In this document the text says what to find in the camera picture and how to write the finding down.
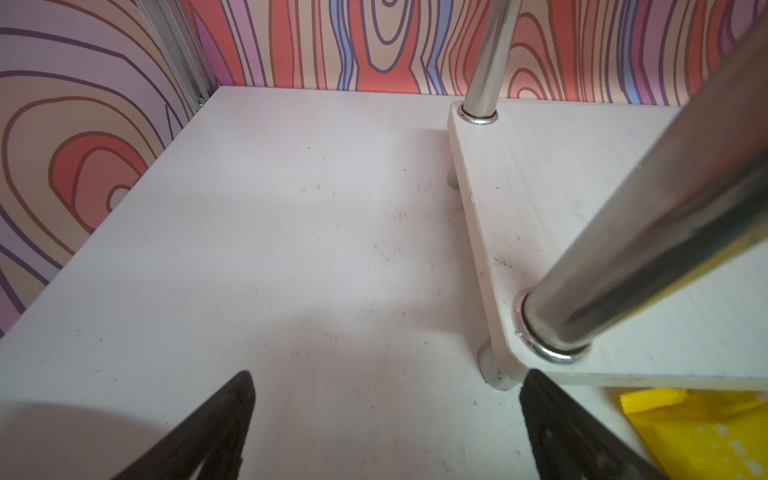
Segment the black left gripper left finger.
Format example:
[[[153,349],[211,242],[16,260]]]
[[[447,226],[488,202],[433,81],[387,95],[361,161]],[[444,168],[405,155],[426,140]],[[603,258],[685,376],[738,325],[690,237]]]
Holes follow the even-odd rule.
[[[116,477],[238,478],[255,404],[252,376],[242,370]]]

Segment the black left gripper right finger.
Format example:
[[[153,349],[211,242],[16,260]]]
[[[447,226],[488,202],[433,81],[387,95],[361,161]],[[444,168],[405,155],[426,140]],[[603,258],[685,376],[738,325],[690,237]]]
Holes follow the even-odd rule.
[[[543,372],[530,370],[519,400],[541,479],[665,479]]]

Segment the yellow spaghetti bag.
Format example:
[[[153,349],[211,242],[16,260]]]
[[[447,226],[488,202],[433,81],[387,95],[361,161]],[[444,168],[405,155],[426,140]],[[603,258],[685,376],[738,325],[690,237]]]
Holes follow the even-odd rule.
[[[767,394],[651,389],[620,396],[624,415],[672,479],[765,479]]]

